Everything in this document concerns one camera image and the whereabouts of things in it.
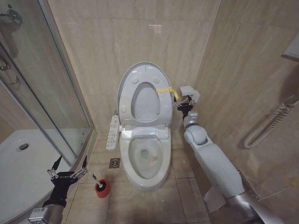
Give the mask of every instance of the toilet bowl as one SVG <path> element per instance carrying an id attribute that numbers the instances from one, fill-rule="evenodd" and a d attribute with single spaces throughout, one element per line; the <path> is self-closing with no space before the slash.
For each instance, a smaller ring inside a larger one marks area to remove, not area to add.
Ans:
<path id="1" fill-rule="evenodd" d="M 125 173 L 137 189 L 155 190 L 170 168 L 173 93 L 169 79 L 157 65 L 140 62 L 125 73 L 117 96 Z"/>

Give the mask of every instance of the yellow tape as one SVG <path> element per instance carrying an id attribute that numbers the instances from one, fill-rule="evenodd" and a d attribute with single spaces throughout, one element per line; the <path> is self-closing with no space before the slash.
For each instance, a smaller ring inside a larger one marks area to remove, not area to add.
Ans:
<path id="1" fill-rule="evenodd" d="M 172 87 L 169 87 L 168 89 L 163 89 L 163 90 L 157 90 L 157 92 L 173 92 L 173 96 L 176 100 L 178 100 L 178 93 L 175 89 L 173 89 Z"/>

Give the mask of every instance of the toilet lid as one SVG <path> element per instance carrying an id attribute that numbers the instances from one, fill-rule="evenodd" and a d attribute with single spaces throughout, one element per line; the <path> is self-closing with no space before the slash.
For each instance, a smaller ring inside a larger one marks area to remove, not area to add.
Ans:
<path id="1" fill-rule="evenodd" d="M 172 117 L 173 94 L 164 71 L 150 62 L 133 65 L 123 76 L 117 93 L 122 126 L 168 126 Z"/>

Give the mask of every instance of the tiled floor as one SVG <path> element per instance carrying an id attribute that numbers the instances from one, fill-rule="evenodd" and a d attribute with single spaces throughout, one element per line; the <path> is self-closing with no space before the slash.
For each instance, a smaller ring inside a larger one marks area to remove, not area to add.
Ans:
<path id="1" fill-rule="evenodd" d="M 88 164 L 98 178 L 109 180 L 111 192 L 99 199 L 86 175 L 69 194 L 64 211 L 66 224 L 208 224 L 209 218 L 194 179 L 179 133 L 171 134 L 171 170 L 164 184 L 152 192 L 132 186 L 120 168 L 109 169 L 119 148 L 105 149 L 107 135 L 99 135 Z"/>

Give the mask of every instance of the bidet control panel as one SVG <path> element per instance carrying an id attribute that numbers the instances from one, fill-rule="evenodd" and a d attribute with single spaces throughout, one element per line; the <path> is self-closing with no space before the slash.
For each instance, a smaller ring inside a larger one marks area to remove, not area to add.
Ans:
<path id="1" fill-rule="evenodd" d="M 113 115 L 110 123 L 110 130 L 106 145 L 106 149 L 109 151 L 113 151 L 116 148 L 119 126 L 120 123 L 118 120 L 118 115 Z"/>

